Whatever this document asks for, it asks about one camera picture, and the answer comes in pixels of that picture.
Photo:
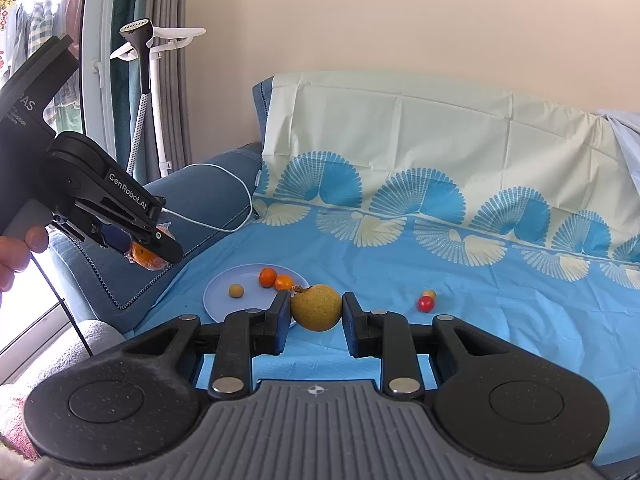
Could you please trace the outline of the person's left hand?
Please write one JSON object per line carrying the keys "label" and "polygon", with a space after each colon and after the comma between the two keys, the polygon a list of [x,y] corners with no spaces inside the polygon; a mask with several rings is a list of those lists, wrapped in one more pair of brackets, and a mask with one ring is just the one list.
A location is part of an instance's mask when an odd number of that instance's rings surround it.
{"label": "person's left hand", "polygon": [[0,289],[11,289],[15,274],[24,271],[32,254],[41,254],[49,245],[49,235],[42,226],[31,228],[24,240],[2,235],[0,237]]}

